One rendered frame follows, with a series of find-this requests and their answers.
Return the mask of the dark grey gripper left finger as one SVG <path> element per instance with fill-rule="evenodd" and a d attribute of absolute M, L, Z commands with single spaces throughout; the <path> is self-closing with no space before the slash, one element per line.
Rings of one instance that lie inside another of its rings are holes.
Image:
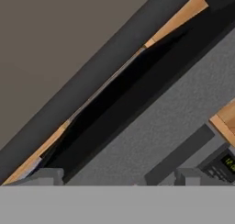
<path fill-rule="evenodd" d="M 19 181 L 8 184 L 13 185 L 63 185 L 64 170 L 62 168 L 43 168 L 36 171 L 33 175 Z"/>

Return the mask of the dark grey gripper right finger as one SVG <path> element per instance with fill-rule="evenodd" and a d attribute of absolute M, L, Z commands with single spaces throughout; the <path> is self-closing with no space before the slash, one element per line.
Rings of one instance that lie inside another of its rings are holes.
<path fill-rule="evenodd" d="M 211 178 L 196 168 L 179 168 L 174 172 L 175 185 L 182 186 L 213 186 L 229 185 L 216 178 Z"/>

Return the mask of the dark grey microwave oven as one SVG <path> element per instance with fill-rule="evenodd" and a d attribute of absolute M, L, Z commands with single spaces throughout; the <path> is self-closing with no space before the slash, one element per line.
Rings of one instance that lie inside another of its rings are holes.
<path fill-rule="evenodd" d="M 202 169 L 229 146 L 229 142 L 204 124 L 144 176 L 146 184 L 159 185 L 178 167 Z"/>

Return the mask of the dark grey microwave door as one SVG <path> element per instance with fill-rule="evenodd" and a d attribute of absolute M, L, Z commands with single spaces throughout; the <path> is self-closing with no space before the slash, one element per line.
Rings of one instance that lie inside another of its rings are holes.
<path fill-rule="evenodd" d="M 0 185 L 189 0 L 148 0 L 0 150 Z M 235 0 L 205 0 L 218 10 Z"/>

